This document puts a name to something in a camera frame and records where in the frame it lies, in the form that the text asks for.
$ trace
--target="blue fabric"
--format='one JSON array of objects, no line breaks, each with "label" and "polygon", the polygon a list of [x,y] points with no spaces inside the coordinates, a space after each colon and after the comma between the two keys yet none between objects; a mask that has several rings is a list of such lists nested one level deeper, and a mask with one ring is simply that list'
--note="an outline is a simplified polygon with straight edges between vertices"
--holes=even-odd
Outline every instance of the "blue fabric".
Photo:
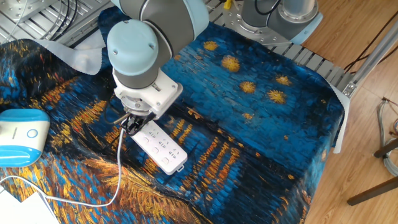
[{"label": "blue fabric", "polygon": [[[125,19],[116,7],[103,11],[99,28],[104,39]],[[2,45],[2,51],[2,65],[35,51],[44,62],[56,60],[29,40]],[[35,57],[26,61],[25,69],[32,73],[11,66],[1,74],[0,94],[7,99],[3,110],[40,108],[52,123],[42,158],[26,169],[0,170],[0,176],[28,175],[59,197],[109,201],[117,184],[119,130],[103,121],[113,88],[103,52],[100,74],[71,70],[63,73],[68,81],[58,80],[55,88],[50,82],[54,75],[40,72],[43,61],[35,66]],[[57,74],[70,69],[62,62],[46,66]],[[188,153],[184,170],[165,175],[126,138],[118,199],[93,210],[51,202],[60,222],[303,223],[344,113],[327,82],[214,24],[162,70],[184,86],[181,97],[157,121]],[[15,74],[12,81],[24,83],[21,90],[10,84],[9,73]],[[24,93],[37,88],[25,81],[33,77],[27,74],[49,85],[39,88],[43,92]],[[13,91],[18,94],[7,94]],[[122,111],[119,100],[110,104]],[[118,116],[107,110],[108,119]],[[5,188],[23,199],[31,192],[17,188],[20,184],[8,182]]]}]

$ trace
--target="power cord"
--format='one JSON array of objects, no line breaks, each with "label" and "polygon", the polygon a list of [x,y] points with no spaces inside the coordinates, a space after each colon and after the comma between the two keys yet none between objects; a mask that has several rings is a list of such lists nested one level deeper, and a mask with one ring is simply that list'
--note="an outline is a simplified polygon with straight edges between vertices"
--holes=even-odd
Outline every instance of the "power cord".
[{"label": "power cord", "polygon": [[8,35],[8,37],[5,39],[5,41],[4,41],[2,44],[8,42],[8,39],[11,37],[11,35],[14,33],[15,29],[18,27],[18,24],[19,24],[19,22],[21,21],[22,16],[24,16],[24,13],[25,13],[26,6],[27,6],[27,2],[28,2],[28,1],[29,1],[29,0],[26,0],[25,6],[24,6],[24,10],[22,11],[21,15],[19,16],[19,19],[18,19],[17,23],[15,24],[14,28],[12,28],[12,31],[10,32],[10,34]]},{"label": "power cord", "polygon": [[[383,112],[384,112],[384,106],[385,106],[388,102],[390,102],[390,103],[392,103],[392,104],[398,106],[397,103],[395,103],[395,102],[393,102],[393,101],[391,101],[391,100],[388,100],[388,99],[386,99],[386,98],[383,98],[382,101],[379,103],[379,106],[377,106],[377,118],[378,118],[378,120],[379,120],[380,145],[381,145],[381,147],[384,147],[386,144],[389,144],[391,141],[395,140],[395,138],[392,138],[392,139],[388,140],[388,142],[386,142],[385,136],[384,136]],[[398,167],[397,167],[397,166],[393,163],[393,161],[391,160],[390,154],[391,154],[391,151],[388,152],[388,153],[384,156],[384,158],[383,158],[384,166],[387,168],[387,170],[388,170],[393,176],[397,177],[397,176],[398,176]]]},{"label": "power cord", "polygon": [[44,191],[42,189],[40,189],[38,186],[36,186],[35,184],[33,184],[32,182],[30,182],[29,180],[23,178],[23,177],[18,177],[16,175],[10,175],[8,177],[3,178],[2,180],[0,180],[0,184],[2,182],[4,182],[7,179],[20,179],[23,182],[29,184],[31,187],[33,187],[34,189],[36,189],[40,194],[43,195],[44,198],[48,199],[48,200],[55,200],[58,202],[66,202],[66,203],[71,203],[71,204],[75,204],[75,205],[84,205],[87,207],[94,207],[94,208],[98,208],[98,207],[106,207],[110,204],[113,203],[113,201],[116,199],[116,196],[118,195],[119,189],[120,189],[120,183],[121,183],[121,179],[122,179],[122,165],[121,165],[121,160],[120,160],[120,152],[121,152],[121,148],[122,148],[122,144],[123,144],[123,135],[124,135],[124,129],[121,129],[120,132],[120,138],[119,138],[119,145],[118,145],[118,168],[119,168],[119,180],[118,180],[118,187],[116,188],[116,191],[113,195],[113,198],[110,202],[106,203],[106,204],[101,204],[101,205],[93,205],[90,203],[84,203],[84,202],[76,202],[76,201],[72,201],[72,200],[68,200],[68,199],[64,199],[64,198],[58,198],[58,197],[53,197],[53,196],[49,196],[46,193],[44,193]]},{"label": "power cord", "polygon": [[59,38],[61,38],[70,28],[70,26],[72,25],[73,21],[76,18],[76,14],[77,14],[77,0],[75,0],[75,12],[73,13],[72,19],[70,20],[69,24],[67,25],[67,27],[62,31],[62,33],[60,35],[58,35],[56,38],[53,39],[53,41],[58,40]]},{"label": "power cord", "polygon": [[271,14],[272,12],[275,11],[276,8],[278,8],[278,5],[279,5],[279,3],[281,2],[281,0],[277,0],[276,3],[273,5],[273,7],[272,7],[268,12],[261,12],[261,11],[259,10],[258,3],[257,3],[257,2],[258,2],[258,0],[254,0],[254,8],[256,9],[256,12],[257,12],[258,14],[262,15],[262,16],[266,16],[266,15]]},{"label": "power cord", "polygon": [[70,5],[70,0],[68,0],[68,2],[67,2],[67,13],[65,14],[65,17],[63,18],[63,21],[62,21],[61,25],[60,25],[60,27],[58,27],[58,29],[55,31],[54,35],[51,37],[50,40],[54,40],[55,35],[58,34],[58,33],[60,32],[60,30],[62,29],[63,25],[65,25],[65,23],[66,23],[66,21],[67,21],[67,19],[68,19],[68,15],[69,15],[69,5]]},{"label": "power cord", "polygon": [[366,59],[369,55],[362,57],[362,55],[364,55],[366,53],[366,51],[370,48],[370,46],[372,46],[372,44],[376,41],[376,39],[381,35],[381,33],[384,31],[384,29],[386,29],[386,27],[391,23],[391,21],[398,15],[398,11],[384,24],[384,26],[381,28],[381,30],[377,33],[377,35],[373,38],[373,40],[368,44],[368,46],[366,46],[366,48],[362,51],[362,53],[358,56],[357,59],[355,59],[355,61],[349,63],[345,68],[345,73],[349,72],[352,67],[359,61]]},{"label": "power cord", "polygon": [[[380,63],[382,63],[383,61],[385,61],[388,57],[390,57],[390,56],[391,56],[395,51],[397,51],[397,50],[398,50],[398,45],[397,45],[396,47],[394,47],[394,49],[392,49],[390,53],[388,53],[386,56],[384,56],[384,57],[380,60],[380,62],[377,63],[377,64],[379,65]],[[364,59],[368,58],[369,55],[370,55],[370,54],[368,54],[368,55],[366,55],[366,56],[364,56],[364,57],[361,57],[358,61],[361,61],[361,60],[364,60]]]},{"label": "power cord", "polygon": [[58,13],[58,16],[57,16],[57,18],[56,18],[54,24],[52,24],[52,27],[40,38],[40,40],[44,39],[44,38],[51,32],[51,30],[53,30],[53,29],[55,28],[55,26],[57,26],[57,22],[58,22],[58,21],[60,20],[60,18],[61,18],[62,0],[59,0],[59,1],[60,1],[60,11],[59,11],[59,13]]}]

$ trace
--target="white cable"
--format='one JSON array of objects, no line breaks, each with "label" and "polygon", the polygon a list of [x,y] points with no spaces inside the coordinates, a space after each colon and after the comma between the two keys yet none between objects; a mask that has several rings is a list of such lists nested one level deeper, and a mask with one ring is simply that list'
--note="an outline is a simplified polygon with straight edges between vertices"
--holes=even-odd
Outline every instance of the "white cable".
[{"label": "white cable", "polygon": [[21,15],[19,16],[19,19],[18,19],[17,23],[15,24],[14,28],[12,29],[12,31],[10,32],[10,34],[8,35],[8,37],[5,39],[5,41],[4,41],[2,44],[8,42],[8,39],[11,37],[12,33],[13,33],[13,32],[15,31],[15,29],[17,28],[17,26],[18,26],[18,24],[19,24],[19,21],[21,21],[22,16],[24,16],[24,13],[25,13],[26,6],[27,6],[27,2],[28,2],[28,1],[29,1],[29,0],[26,0],[25,6],[24,6],[24,10],[22,11]]},{"label": "white cable", "polygon": [[72,201],[72,200],[68,200],[68,199],[64,199],[64,198],[58,198],[58,197],[49,196],[46,193],[44,193],[42,189],[40,189],[38,186],[36,186],[32,182],[28,181],[27,179],[25,179],[23,177],[18,177],[18,176],[15,176],[15,175],[10,175],[8,177],[3,178],[2,180],[0,180],[0,184],[3,181],[5,181],[7,179],[10,179],[10,178],[20,179],[20,180],[24,181],[25,183],[29,184],[34,189],[36,189],[40,194],[43,195],[43,197],[45,197],[46,199],[49,199],[49,200],[55,200],[55,201],[58,201],[58,202],[66,202],[66,203],[71,203],[71,204],[75,204],[75,205],[84,205],[84,206],[95,207],[95,208],[108,206],[108,205],[112,204],[112,202],[116,199],[116,196],[118,195],[118,192],[119,192],[119,189],[120,189],[120,183],[121,183],[121,180],[122,180],[122,164],[121,164],[121,161],[120,161],[120,151],[121,151],[122,143],[123,143],[123,134],[124,134],[124,129],[122,128],[121,132],[120,132],[119,146],[118,146],[118,167],[119,167],[118,187],[116,188],[116,191],[115,191],[115,193],[113,195],[113,198],[112,198],[112,200],[109,203],[102,204],[102,205],[93,205],[93,204],[90,204],[90,203],[76,202],[76,201]]},{"label": "white cable", "polygon": [[62,12],[62,0],[60,0],[60,12],[58,13],[58,16],[54,24],[52,24],[52,27],[40,38],[40,40],[44,39],[51,32],[51,30],[54,29],[54,27],[57,25],[58,20],[61,18],[61,12]]},{"label": "white cable", "polygon": [[[380,128],[380,145],[381,147],[384,147],[386,144],[389,144],[391,141],[395,140],[395,138],[390,139],[386,142],[386,139],[384,137],[384,126],[383,126],[383,112],[384,112],[384,106],[388,103],[387,100],[383,100],[380,102],[379,106],[377,107],[377,118],[379,120],[379,128]],[[392,151],[389,151],[386,154],[386,157],[383,159],[384,166],[387,168],[387,170],[394,176],[398,177],[398,167],[394,164],[394,162],[390,158],[390,154]]]}]

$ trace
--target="power strip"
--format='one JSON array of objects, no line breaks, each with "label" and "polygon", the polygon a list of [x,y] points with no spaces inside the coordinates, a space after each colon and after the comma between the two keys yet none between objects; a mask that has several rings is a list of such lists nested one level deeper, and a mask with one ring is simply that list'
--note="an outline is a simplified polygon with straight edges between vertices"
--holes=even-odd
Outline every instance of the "power strip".
[{"label": "power strip", "polygon": [[167,175],[184,169],[188,154],[154,121],[148,122],[132,138]]}]

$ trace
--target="black cable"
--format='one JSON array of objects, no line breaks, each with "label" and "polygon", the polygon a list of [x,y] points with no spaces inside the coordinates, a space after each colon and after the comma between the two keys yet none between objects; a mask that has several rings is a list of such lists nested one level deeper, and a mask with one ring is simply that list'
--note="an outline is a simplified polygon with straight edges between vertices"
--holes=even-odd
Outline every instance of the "black cable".
[{"label": "black cable", "polygon": [[391,56],[394,52],[396,52],[397,50],[398,50],[398,45],[397,45],[396,47],[394,47],[394,49],[392,49],[390,53],[388,53],[386,56],[384,56],[384,57],[380,60],[380,62],[377,63],[377,64],[379,65],[381,62],[385,61],[388,57],[390,57],[390,56]]},{"label": "black cable", "polygon": [[279,3],[281,2],[281,0],[277,0],[276,4],[274,4],[274,6],[268,11],[268,12],[261,12],[259,10],[259,7],[257,5],[257,1],[258,0],[254,0],[254,8],[256,9],[256,12],[262,16],[266,16],[268,14],[271,14],[272,12],[275,11],[276,8],[278,8]]},{"label": "black cable", "polygon": [[70,26],[72,25],[73,21],[76,18],[76,14],[77,14],[77,0],[75,0],[75,12],[73,13],[72,19],[70,20],[67,27],[62,31],[62,33],[60,35],[58,35],[56,38],[54,38],[53,41],[58,40],[60,37],[62,37],[68,31],[68,29],[70,28]]},{"label": "black cable", "polygon": [[349,64],[344,68],[344,70],[346,70],[346,69],[347,69],[348,67],[350,67],[351,65],[354,65],[356,62],[359,62],[359,61],[362,61],[362,60],[364,60],[364,59],[367,59],[367,58],[369,57],[369,55],[370,55],[370,54],[368,54],[368,55],[366,55],[366,56],[363,56],[363,57],[359,58],[358,60],[355,60],[354,62],[349,63]]},{"label": "black cable", "polygon": [[58,27],[58,29],[55,31],[54,35],[50,38],[50,40],[54,40],[55,34],[57,34],[58,32],[60,32],[60,30],[62,29],[63,25],[65,25],[67,19],[68,19],[68,14],[69,14],[69,3],[70,0],[68,0],[68,4],[67,4],[67,13],[65,14],[65,18],[63,18],[63,21],[60,25],[60,27]]},{"label": "black cable", "polygon": [[361,59],[361,56],[366,53],[366,51],[372,46],[372,44],[376,41],[376,39],[380,36],[380,34],[386,29],[386,27],[390,24],[390,22],[398,15],[398,11],[387,21],[387,23],[383,26],[383,28],[377,33],[377,35],[373,38],[373,40],[368,44],[368,46],[362,51],[362,53],[358,56],[358,58],[354,61],[351,62],[347,67],[345,68],[345,73],[350,71],[352,67],[356,64],[356,62],[363,60]]}]

